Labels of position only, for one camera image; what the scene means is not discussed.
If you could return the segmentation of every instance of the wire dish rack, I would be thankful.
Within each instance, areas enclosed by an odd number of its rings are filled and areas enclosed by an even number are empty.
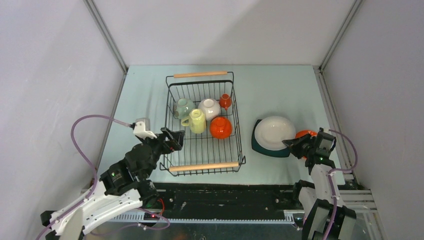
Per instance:
[[[223,78],[222,75],[231,75],[232,78],[219,80]],[[192,77],[202,77],[202,80],[179,81],[181,78]],[[246,156],[242,151],[234,73],[214,71],[174,74],[167,76],[165,81],[168,86],[165,126],[172,131],[185,130],[185,136],[182,150],[163,155],[159,169],[167,170],[173,176],[238,172],[241,165],[246,163]],[[219,102],[222,94],[229,94],[231,97],[231,106],[228,110],[221,108],[220,113],[232,125],[231,135],[225,139],[212,137],[209,131],[210,121],[206,122],[203,133],[195,134],[190,127],[182,126],[181,120],[173,114],[174,105],[179,99],[190,99],[197,108],[203,99],[211,98]]]

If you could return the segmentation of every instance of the mug handle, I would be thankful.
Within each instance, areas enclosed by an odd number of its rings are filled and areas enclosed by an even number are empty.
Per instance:
[[[188,127],[190,125],[189,124],[189,118],[190,118],[190,116],[186,116],[183,119],[181,119],[181,125],[184,126],[184,127]]]

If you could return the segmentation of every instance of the yellow mug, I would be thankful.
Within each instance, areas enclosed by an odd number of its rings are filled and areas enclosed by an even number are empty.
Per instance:
[[[181,125],[190,126],[190,130],[195,134],[201,134],[206,129],[206,117],[202,110],[195,108],[190,114],[181,119]]]

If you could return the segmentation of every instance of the orange bowl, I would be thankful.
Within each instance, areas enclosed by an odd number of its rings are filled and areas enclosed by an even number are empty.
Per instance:
[[[315,131],[312,131],[312,130],[302,130],[302,131],[296,133],[296,136],[294,138],[297,139],[297,138],[300,138],[300,137],[305,136],[306,134],[310,134],[312,137],[314,137],[314,136],[317,135],[317,133]]]
[[[226,117],[219,116],[210,122],[210,134],[216,139],[226,139],[231,135],[233,126]]]

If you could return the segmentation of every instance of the orange cup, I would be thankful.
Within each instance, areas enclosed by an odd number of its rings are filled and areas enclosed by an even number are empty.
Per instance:
[[[221,106],[221,108],[225,108],[225,110],[227,111],[228,108],[231,106],[231,97],[230,97],[230,95],[224,93],[219,98],[219,105]]]
[[[294,138],[295,138],[295,139],[298,139],[298,138],[300,138],[300,137],[305,136],[306,134],[310,134],[312,137],[314,137],[314,136],[316,136],[316,135],[317,135],[317,133],[316,133],[316,132],[314,132],[314,131],[312,131],[312,130],[302,130],[302,131],[300,131],[300,132],[296,133],[296,136],[295,136]]]
[[[216,139],[226,139],[231,135],[233,126],[226,117],[219,116],[210,122],[210,134]]]

